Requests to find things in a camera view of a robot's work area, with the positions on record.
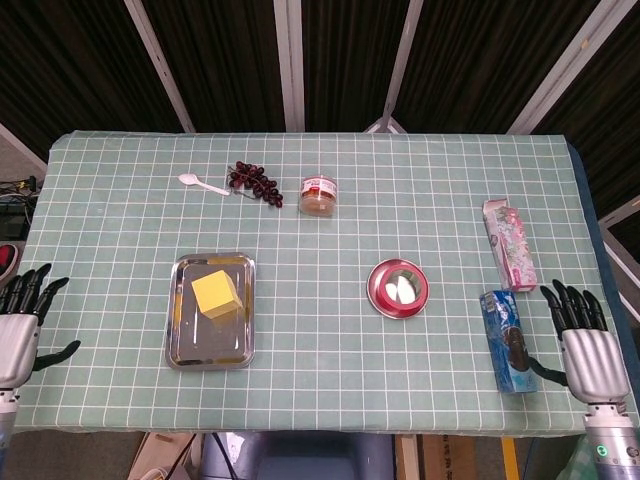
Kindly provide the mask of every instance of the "green checkered tablecloth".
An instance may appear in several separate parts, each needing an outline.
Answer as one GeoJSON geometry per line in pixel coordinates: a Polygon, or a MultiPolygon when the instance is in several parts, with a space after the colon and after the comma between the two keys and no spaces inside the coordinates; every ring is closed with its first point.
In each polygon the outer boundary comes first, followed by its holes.
{"type": "MultiPolygon", "coordinates": [[[[22,269],[51,262],[52,278],[72,279],[40,353],[75,338],[82,347],[20,389],[18,427],[581,431],[584,407],[559,386],[496,391],[478,297],[499,280],[481,207],[504,196],[520,209],[540,281],[603,298],[562,137],[67,135],[51,150],[22,269]],[[223,186],[237,160],[265,166],[284,208],[177,179],[223,186]],[[316,173],[338,181],[333,218],[298,213],[300,179],[316,173]],[[171,370],[171,267],[221,251],[257,263],[255,358],[243,370],[171,370]],[[365,293],[372,267],[393,257],[431,282],[427,308],[406,321],[383,318],[365,293]]],[[[530,352],[559,368],[541,294],[518,295],[518,307],[530,352]]]]}
{"type": "Polygon", "coordinates": [[[586,435],[580,437],[569,463],[556,480],[598,480],[593,450],[586,435]]]}

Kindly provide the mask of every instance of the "metal tray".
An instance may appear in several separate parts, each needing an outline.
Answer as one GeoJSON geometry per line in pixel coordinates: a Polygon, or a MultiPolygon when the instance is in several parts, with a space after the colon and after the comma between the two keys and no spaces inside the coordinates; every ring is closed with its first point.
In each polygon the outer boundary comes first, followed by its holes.
{"type": "Polygon", "coordinates": [[[253,358],[255,263],[242,253],[185,255],[173,266],[165,359],[176,370],[242,368],[253,358]],[[224,270],[243,310],[211,320],[198,309],[191,282],[224,270]]]}

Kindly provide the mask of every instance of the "oreo box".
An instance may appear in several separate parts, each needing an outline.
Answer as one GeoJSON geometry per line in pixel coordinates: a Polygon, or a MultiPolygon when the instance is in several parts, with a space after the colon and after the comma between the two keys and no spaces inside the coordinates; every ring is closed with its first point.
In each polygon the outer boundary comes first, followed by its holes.
{"type": "Polygon", "coordinates": [[[536,392],[535,374],[520,328],[513,292],[493,290],[480,297],[491,361],[498,390],[504,393],[536,392]]]}

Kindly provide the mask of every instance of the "robotic arm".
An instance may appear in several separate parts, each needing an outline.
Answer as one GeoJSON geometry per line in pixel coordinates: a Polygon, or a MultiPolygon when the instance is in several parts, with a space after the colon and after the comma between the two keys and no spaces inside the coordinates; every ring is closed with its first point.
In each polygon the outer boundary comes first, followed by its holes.
{"type": "Polygon", "coordinates": [[[558,295],[540,287],[551,309],[560,341],[564,372],[544,368],[534,358],[531,368],[541,377],[569,387],[587,405],[584,426],[600,480],[640,479],[640,445],[626,414],[630,392],[624,361],[615,337],[607,330],[602,308],[588,291],[582,294],[553,280],[558,295]]]}
{"type": "Polygon", "coordinates": [[[66,277],[51,282],[40,294],[49,270],[51,264],[29,270],[0,291],[0,476],[18,411],[16,389],[29,380],[31,372],[64,362],[80,346],[74,340],[60,352],[37,356],[44,317],[55,294],[69,282],[66,277]]]}

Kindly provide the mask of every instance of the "pink floral box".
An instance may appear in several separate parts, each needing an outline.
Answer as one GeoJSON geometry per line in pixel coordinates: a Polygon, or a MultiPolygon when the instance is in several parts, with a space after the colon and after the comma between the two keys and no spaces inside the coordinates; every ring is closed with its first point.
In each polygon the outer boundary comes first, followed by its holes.
{"type": "Polygon", "coordinates": [[[536,288],[536,270],[518,209],[507,206],[503,198],[484,202],[482,213],[502,288],[514,292],[536,288]]]}

